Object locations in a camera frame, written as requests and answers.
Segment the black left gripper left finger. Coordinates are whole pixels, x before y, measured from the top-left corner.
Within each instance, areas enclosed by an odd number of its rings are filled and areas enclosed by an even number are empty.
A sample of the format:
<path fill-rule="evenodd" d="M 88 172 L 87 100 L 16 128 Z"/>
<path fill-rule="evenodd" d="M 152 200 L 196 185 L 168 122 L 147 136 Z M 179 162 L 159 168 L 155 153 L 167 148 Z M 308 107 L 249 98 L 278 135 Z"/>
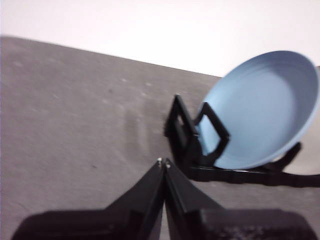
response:
<path fill-rule="evenodd" d="M 106 208 L 46 211 L 25 218 L 14 240 L 157 240 L 165 192 L 161 158 Z"/>

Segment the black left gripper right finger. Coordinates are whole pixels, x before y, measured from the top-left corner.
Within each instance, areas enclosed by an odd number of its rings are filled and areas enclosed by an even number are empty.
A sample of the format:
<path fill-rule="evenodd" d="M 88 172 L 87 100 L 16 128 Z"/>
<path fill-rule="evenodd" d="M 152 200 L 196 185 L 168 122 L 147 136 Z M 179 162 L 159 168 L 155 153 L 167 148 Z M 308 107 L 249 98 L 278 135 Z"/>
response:
<path fill-rule="evenodd" d="M 280 209 L 225 208 L 168 158 L 163 163 L 169 234 L 175 240 L 313 240 L 306 219 Z"/>

